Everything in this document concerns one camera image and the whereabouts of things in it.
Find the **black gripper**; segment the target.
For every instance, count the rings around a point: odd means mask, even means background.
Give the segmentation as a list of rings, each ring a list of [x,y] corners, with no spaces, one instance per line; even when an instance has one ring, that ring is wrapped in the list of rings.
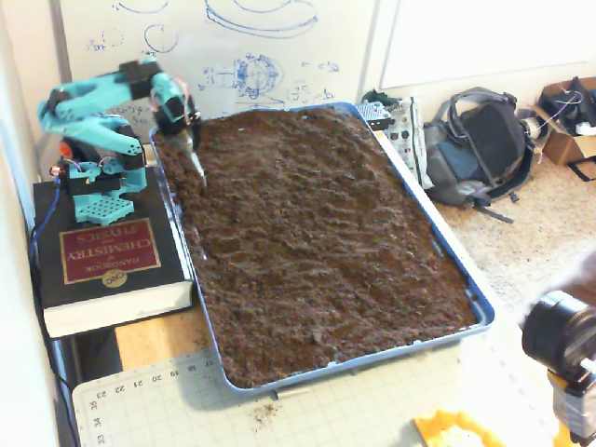
[[[187,130],[193,149],[199,147],[202,121],[192,97],[170,98],[157,106],[154,119],[163,135],[176,136]]]

